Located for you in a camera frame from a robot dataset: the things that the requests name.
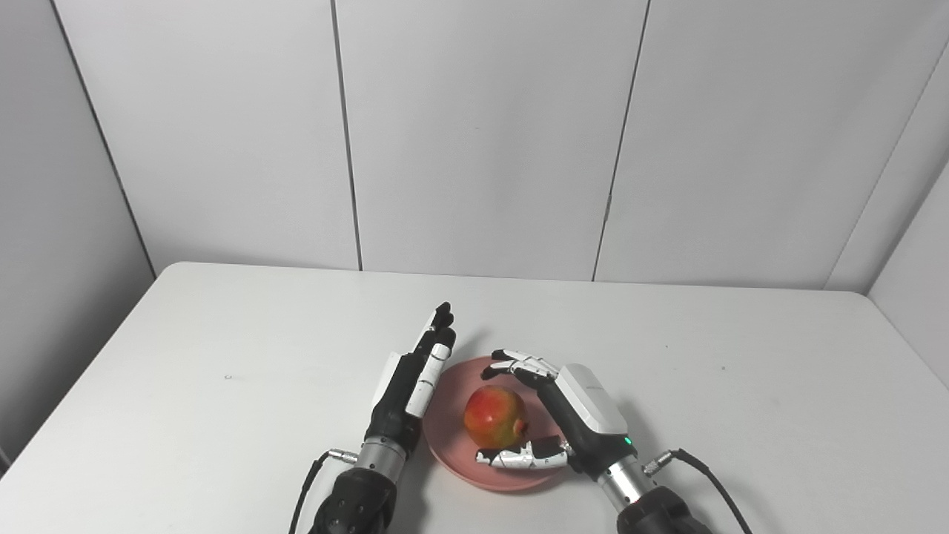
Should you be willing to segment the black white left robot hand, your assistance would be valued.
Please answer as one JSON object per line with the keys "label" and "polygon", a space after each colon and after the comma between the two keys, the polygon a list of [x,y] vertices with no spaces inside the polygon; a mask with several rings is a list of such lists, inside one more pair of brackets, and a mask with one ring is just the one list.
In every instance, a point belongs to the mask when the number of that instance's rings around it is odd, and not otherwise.
{"label": "black white left robot hand", "polygon": [[431,313],[413,351],[389,355],[374,392],[365,442],[397,446],[413,456],[423,433],[423,417],[446,362],[453,355],[455,331],[450,302]]}

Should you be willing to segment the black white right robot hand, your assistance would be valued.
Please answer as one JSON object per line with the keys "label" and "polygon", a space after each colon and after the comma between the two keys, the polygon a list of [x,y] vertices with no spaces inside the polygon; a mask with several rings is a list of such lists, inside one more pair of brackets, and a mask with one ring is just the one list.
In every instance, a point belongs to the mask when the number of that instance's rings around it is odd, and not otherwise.
{"label": "black white right robot hand", "polygon": [[514,349],[496,349],[484,380],[511,375],[536,392],[560,436],[528,440],[521,446],[481,447],[475,460],[494,469],[540,470],[571,466],[596,480],[636,464],[638,452],[629,429],[601,382],[580,364],[563,367]]}

